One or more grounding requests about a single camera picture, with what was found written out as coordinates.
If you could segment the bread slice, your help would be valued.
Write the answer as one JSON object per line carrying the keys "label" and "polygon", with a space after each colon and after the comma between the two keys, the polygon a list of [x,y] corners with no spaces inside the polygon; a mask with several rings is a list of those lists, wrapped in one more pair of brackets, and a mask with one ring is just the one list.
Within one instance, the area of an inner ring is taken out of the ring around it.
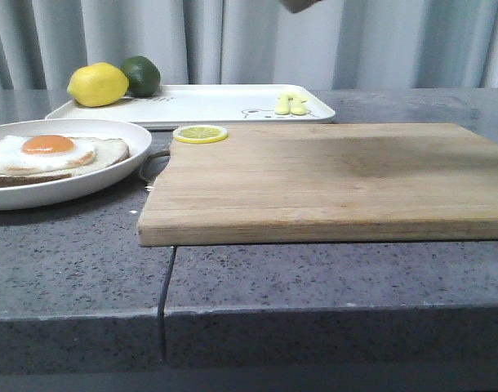
{"label": "bread slice", "polygon": [[120,163],[130,156],[127,143],[121,139],[102,140],[95,137],[68,137],[70,139],[87,140],[93,143],[96,148],[96,156],[91,163],[81,167],[60,169],[55,171],[42,172],[26,175],[3,175],[0,174],[0,188],[12,186],[35,185],[54,180],[64,180],[96,172],[100,169],[111,167]]}
{"label": "bread slice", "polygon": [[280,3],[292,14],[302,12],[321,0],[280,0]]}

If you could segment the grey curtain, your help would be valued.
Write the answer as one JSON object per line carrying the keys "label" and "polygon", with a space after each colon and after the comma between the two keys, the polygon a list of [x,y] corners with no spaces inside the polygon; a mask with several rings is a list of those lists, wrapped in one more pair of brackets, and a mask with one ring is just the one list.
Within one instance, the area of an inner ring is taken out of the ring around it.
{"label": "grey curtain", "polygon": [[0,1],[0,90],[137,55],[167,84],[498,87],[498,1]]}

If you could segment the lemon slice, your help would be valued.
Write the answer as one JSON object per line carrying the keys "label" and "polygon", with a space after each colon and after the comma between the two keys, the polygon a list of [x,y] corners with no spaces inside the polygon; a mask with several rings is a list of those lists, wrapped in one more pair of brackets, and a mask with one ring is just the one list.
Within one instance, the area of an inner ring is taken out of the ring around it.
{"label": "lemon slice", "polygon": [[224,127],[213,125],[190,125],[177,127],[173,139],[187,144],[210,144],[225,140],[229,133]]}

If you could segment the green lime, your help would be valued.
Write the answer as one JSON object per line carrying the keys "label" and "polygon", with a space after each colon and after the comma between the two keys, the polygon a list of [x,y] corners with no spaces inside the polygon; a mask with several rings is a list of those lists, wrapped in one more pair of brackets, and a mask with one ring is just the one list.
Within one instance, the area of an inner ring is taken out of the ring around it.
{"label": "green lime", "polygon": [[125,59],[121,71],[129,81],[128,91],[135,97],[149,97],[158,91],[161,75],[156,65],[145,56]]}

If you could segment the front yellow lemon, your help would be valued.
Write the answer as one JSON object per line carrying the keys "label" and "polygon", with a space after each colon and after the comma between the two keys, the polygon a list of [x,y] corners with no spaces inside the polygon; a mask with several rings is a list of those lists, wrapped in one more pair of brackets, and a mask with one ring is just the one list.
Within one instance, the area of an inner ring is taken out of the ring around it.
{"label": "front yellow lemon", "polygon": [[82,106],[100,107],[121,99],[128,87],[129,80],[119,68],[100,62],[77,69],[67,92]]}

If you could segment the fried egg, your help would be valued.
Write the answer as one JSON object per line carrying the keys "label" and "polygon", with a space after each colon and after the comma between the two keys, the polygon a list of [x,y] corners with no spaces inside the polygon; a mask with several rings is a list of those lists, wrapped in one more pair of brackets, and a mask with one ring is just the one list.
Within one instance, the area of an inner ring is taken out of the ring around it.
{"label": "fried egg", "polygon": [[81,167],[96,148],[87,140],[58,135],[5,136],[0,140],[0,174],[26,175]]}

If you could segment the wooden cutting board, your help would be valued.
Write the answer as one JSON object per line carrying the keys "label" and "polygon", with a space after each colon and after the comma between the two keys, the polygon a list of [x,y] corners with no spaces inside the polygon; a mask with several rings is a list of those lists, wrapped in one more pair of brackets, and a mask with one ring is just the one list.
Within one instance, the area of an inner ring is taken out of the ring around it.
{"label": "wooden cutting board", "polygon": [[498,239],[498,144],[451,123],[231,126],[173,141],[144,246]]}

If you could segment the white round plate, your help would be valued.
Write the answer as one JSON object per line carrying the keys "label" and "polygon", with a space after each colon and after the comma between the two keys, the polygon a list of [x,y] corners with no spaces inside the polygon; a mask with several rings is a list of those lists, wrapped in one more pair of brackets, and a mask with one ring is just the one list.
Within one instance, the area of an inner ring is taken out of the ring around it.
{"label": "white round plate", "polygon": [[105,189],[129,176],[145,159],[152,143],[149,131],[129,122],[105,119],[44,119],[0,125],[0,138],[6,135],[36,136],[54,134],[67,137],[121,139],[130,157],[100,170],[32,185],[0,188],[0,211],[44,207],[81,198]]}

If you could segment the white rectangular tray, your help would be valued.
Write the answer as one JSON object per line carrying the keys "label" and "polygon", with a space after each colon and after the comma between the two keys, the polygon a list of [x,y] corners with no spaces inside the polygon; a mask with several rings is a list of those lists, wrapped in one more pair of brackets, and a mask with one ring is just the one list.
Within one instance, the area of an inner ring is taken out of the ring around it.
{"label": "white rectangular tray", "polygon": [[[283,92],[297,92],[307,101],[306,115],[277,115],[274,106]],[[93,118],[135,123],[149,130],[180,125],[241,122],[329,123],[335,110],[301,86],[290,84],[164,85],[148,98],[124,96],[102,107],[87,108],[70,100],[47,119]]]}

